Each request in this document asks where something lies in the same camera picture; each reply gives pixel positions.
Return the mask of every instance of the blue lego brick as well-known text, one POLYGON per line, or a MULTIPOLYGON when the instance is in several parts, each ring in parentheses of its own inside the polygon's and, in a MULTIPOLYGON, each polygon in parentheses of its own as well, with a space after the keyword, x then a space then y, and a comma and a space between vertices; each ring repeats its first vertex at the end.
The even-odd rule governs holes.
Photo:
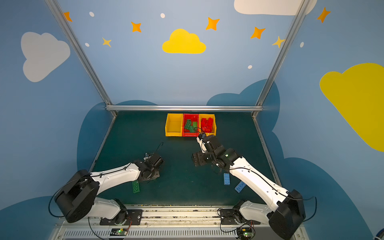
POLYGON ((229 173, 224 173, 224 185, 231 185, 229 180, 229 173))
POLYGON ((240 193, 245 186, 246 184, 243 181, 239 182, 239 184, 235 187, 236 192, 240 193))

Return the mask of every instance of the yellow cloud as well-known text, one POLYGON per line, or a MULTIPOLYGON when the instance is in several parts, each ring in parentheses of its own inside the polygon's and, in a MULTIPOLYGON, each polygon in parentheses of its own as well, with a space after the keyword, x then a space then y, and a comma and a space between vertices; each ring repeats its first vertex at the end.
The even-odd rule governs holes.
POLYGON ((169 41, 163 43, 163 51, 166 53, 203 53, 206 49, 204 43, 194 33, 184 29, 176 29, 169 37, 169 41))
POLYGON ((364 142, 384 152, 384 67, 363 63, 329 72, 320 88, 364 142))

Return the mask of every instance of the green tabletop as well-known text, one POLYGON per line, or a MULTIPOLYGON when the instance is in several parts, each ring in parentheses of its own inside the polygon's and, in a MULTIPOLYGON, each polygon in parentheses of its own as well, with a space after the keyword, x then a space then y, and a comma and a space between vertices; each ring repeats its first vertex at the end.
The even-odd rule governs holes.
MULTIPOLYGON (((217 137, 225 148, 233 148, 262 174, 273 180, 260 139, 250 113, 214 113, 217 137)), ((102 192, 98 197, 119 199, 124 204, 159 205, 235 205, 239 200, 264 203, 246 186, 235 191, 240 180, 230 175, 230 185, 224 185, 218 167, 195 167, 191 156, 200 150, 195 137, 166 137, 167 112, 119 112, 94 171, 123 166, 143 159, 145 153, 156 150, 164 163, 160 177, 140 182, 140 192, 134 194, 127 182, 102 192)))

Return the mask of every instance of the blue wall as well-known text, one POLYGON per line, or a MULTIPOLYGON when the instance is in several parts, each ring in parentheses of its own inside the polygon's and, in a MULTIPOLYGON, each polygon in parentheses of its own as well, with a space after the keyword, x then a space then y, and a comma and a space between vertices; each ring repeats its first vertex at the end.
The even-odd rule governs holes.
MULTIPOLYGON (((54 219, 47 217, 44 196, 68 181, 78 166, 89 169, 112 116, 71 47, 69 58, 41 81, 24 75, 24 33, 49 33, 69 45, 44 0, 3 0, 0 22, 0 218, 15 223, 23 209, 23 217, 33 221, 38 212, 36 222, 20 233, 46 239, 54 219), (89 111, 91 120, 86 119, 89 111), (85 149, 84 141, 91 146, 85 149)), ((0 228, 3 239, 17 237, 3 222, 0 228)))
POLYGON ((293 20, 278 15, 279 5, 273 9, 277 15, 242 14, 235 10, 234 0, 59 3, 70 13, 70 25, 114 104, 142 100, 206 105, 217 94, 240 94, 268 77, 279 51, 273 43, 278 36, 285 38, 293 20), (216 31, 206 30, 208 18, 220 19, 216 31), (133 32, 131 22, 141 23, 141 32, 133 32), (251 39, 255 27, 265 28, 260 39, 251 39), (179 28, 196 34, 206 45, 205 52, 164 52, 163 43, 179 28), (103 45, 103 38, 111 40, 111 47, 103 45))
MULTIPOLYGON (((319 85, 331 71, 384 66, 383 10, 383 1, 318 0, 257 117, 282 184, 319 199, 316 216, 305 224, 312 240, 370 239, 384 227, 384 152, 362 140, 319 85), (324 7, 331 13, 322 23, 317 18, 324 7)), ((371 104, 359 96, 354 101, 371 104)), ((307 216, 313 204, 306 202, 307 216)))

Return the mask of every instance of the yellow bin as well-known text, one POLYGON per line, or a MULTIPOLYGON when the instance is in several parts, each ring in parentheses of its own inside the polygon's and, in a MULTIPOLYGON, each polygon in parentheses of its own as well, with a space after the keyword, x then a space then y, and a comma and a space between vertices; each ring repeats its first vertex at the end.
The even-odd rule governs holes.
POLYGON ((200 126, 201 126, 201 119, 203 119, 203 118, 206 118, 207 120, 209 118, 213 118, 213 120, 214 120, 213 128, 212 128, 213 132, 206 132, 206 134, 207 134, 207 136, 212 135, 212 134, 216 136, 216 119, 215 119, 215 115, 214 114, 199 114, 200 126))
POLYGON ((167 137, 182 137, 183 136, 183 114, 168 113, 166 121, 166 136, 167 137))

